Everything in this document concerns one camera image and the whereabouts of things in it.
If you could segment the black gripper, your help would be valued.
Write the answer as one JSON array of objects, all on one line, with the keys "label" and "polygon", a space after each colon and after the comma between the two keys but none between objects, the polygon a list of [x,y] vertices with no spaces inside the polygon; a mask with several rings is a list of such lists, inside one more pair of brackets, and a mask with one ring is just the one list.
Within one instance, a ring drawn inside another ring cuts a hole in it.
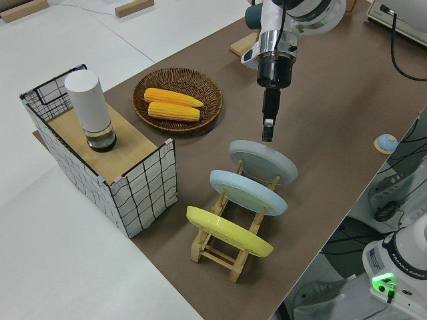
[{"label": "black gripper", "polygon": [[290,86],[294,60],[279,56],[274,59],[267,55],[260,59],[258,65],[257,84],[265,89],[263,100],[263,131],[262,141],[272,142],[274,125],[280,106],[281,89]]}]

